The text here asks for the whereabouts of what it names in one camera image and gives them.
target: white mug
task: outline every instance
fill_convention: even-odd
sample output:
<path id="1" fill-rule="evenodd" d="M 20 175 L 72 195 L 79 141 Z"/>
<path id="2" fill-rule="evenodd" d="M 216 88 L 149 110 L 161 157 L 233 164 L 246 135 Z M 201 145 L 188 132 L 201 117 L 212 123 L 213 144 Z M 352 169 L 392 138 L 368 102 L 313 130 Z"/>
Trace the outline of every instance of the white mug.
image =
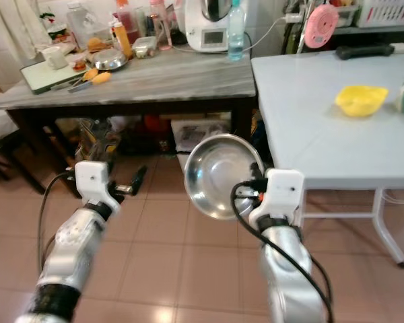
<path id="1" fill-rule="evenodd" d="M 51 69 L 62 69 L 69 64 L 58 46 L 48 47 L 41 53 Z"/>

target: yellow bowl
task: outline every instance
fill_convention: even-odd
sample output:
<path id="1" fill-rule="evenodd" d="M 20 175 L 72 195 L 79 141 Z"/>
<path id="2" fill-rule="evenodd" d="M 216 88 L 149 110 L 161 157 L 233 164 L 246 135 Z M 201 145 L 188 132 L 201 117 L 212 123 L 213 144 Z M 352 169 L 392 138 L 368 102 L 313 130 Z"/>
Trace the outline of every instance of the yellow bowl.
<path id="1" fill-rule="evenodd" d="M 335 103 L 348 116 L 370 116 L 382 106 L 388 89 L 374 86 L 346 86 L 335 98 Z"/>

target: water bottle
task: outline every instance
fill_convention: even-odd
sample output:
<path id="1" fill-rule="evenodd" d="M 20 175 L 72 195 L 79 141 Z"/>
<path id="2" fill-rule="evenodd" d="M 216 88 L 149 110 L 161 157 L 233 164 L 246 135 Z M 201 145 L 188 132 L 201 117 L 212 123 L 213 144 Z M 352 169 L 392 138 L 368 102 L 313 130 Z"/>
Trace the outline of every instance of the water bottle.
<path id="1" fill-rule="evenodd" d="M 240 0 L 232 0 L 232 9 L 228 22 L 228 57 L 231 61 L 239 61 L 244 49 L 245 12 L 240 7 Z"/>

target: metal pot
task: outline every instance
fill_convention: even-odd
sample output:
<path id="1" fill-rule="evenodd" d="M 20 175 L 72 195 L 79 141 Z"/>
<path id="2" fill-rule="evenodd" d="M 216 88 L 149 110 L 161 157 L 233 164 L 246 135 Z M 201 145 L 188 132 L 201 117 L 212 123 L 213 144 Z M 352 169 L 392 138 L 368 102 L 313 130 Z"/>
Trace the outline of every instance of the metal pot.
<path id="1" fill-rule="evenodd" d="M 208 20 L 218 22 L 226 17 L 232 7 L 232 0 L 200 0 L 202 13 Z"/>

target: white appliance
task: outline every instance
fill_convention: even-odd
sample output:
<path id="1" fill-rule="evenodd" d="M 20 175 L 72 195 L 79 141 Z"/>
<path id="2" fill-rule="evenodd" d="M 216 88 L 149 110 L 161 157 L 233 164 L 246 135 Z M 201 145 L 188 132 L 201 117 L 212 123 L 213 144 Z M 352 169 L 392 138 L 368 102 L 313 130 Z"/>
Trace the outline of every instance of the white appliance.
<path id="1" fill-rule="evenodd" d="M 222 17 L 218 21 L 212 21 L 205 17 L 206 8 L 214 1 L 219 3 L 219 10 L 216 13 Z M 223 52 L 228 50 L 228 0 L 186 0 L 185 1 L 185 22 L 186 37 L 189 45 L 198 52 Z M 241 8 L 248 11 L 248 0 L 241 0 Z"/>

